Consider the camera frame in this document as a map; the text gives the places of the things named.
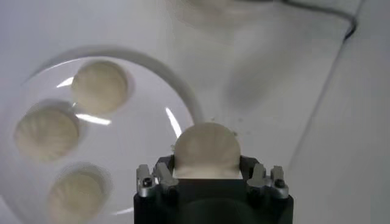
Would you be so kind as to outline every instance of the screw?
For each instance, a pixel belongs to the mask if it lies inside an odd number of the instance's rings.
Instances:
[[[286,186],[286,183],[284,180],[282,180],[282,179],[275,180],[275,187],[284,188],[285,186]]]
[[[153,181],[150,177],[147,177],[142,181],[142,187],[151,187],[152,185]]]

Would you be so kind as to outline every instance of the raw dough ball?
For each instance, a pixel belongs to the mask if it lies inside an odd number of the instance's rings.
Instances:
[[[77,124],[52,108],[25,115],[15,130],[20,152],[39,161],[52,161],[67,154],[79,138]]]
[[[89,173],[71,173],[54,184],[48,197],[49,216],[55,224],[82,224],[104,202],[101,183]]]
[[[175,174],[178,178],[238,178],[240,156],[239,144],[228,128],[197,124],[176,142]]]
[[[72,91],[87,112],[112,112],[127,99],[126,75],[114,63],[97,62],[79,70],[73,79]]]

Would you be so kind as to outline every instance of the white surface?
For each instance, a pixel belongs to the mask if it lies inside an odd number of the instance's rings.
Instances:
[[[6,224],[21,224],[2,197],[0,197],[0,221]]]
[[[64,81],[74,76],[81,66],[98,60],[109,60],[122,67],[133,88],[123,106],[96,119],[73,104],[70,82],[64,85]],[[77,148],[60,160],[37,163],[19,153],[13,131],[32,106],[46,104],[48,99],[73,106],[80,120],[80,140]],[[131,223],[131,213],[125,215],[127,220],[116,213],[133,206],[136,168],[140,163],[153,167],[158,157],[170,155],[171,145],[179,134],[177,129],[193,125],[181,98],[159,76],[129,61],[108,57],[73,60],[32,77],[12,98],[1,120],[0,194],[20,220],[31,224],[47,223],[46,198],[51,186],[65,168],[80,163],[100,167],[112,183],[104,209],[90,223]]]
[[[129,58],[174,86],[196,120],[214,117],[235,130],[243,153],[268,167],[289,164],[348,26],[278,4],[218,28],[184,24],[160,0],[1,4],[1,105],[47,65],[90,54]]]
[[[389,223],[390,1],[367,0],[360,28],[291,164],[296,223]]]

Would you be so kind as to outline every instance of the dumpling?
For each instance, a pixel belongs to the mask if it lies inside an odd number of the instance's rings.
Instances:
[[[77,103],[91,114],[115,111],[127,100],[126,74],[107,61],[81,68],[71,88]]]
[[[228,128],[196,124],[175,144],[175,175],[178,178],[236,179],[239,177],[240,147]]]
[[[65,113],[44,108],[25,115],[16,126],[14,138],[22,154],[38,161],[52,161],[77,144],[79,130]]]
[[[102,180],[91,173],[75,172],[59,179],[48,196],[48,214],[55,224],[83,224],[104,203]]]

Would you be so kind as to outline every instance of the dough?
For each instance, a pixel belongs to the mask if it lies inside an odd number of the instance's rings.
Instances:
[[[228,128],[197,124],[175,144],[175,175],[178,178],[228,179],[239,177],[239,144]]]
[[[21,153],[39,161],[52,161],[77,144],[79,131],[65,113],[44,108],[24,116],[16,126],[14,137]]]
[[[48,197],[48,212],[55,224],[83,224],[104,202],[101,183],[89,173],[71,173],[54,184]]]
[[[115,111],[127,99],[127,80],[122,69],[111,62],[97,62],[79,70],[72,82],[73,95],[91,114]]]

